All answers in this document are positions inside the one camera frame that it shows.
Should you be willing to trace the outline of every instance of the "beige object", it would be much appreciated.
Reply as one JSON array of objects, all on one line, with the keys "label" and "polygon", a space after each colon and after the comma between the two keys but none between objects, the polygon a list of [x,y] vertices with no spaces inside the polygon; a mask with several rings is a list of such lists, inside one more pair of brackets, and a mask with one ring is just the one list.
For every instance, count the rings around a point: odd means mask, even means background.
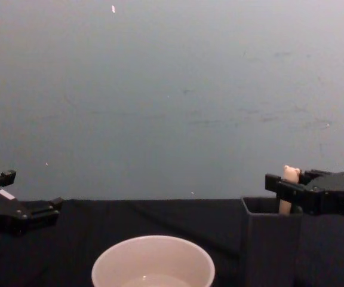
[{"label": "beige object", "polygon": [[214,264],[198,245],[170,236],[143,236],[106,250],[94,264],[94,287],[210,287]]},{"label": "beige object", "polygon": [[[284,176],[283,179],[297,184],[299,182],[299,175],[301,173],[300,169],[291,166],[284,166]],[[291,203],[285,200],[279,201],[279,214],[290,214]]]}]

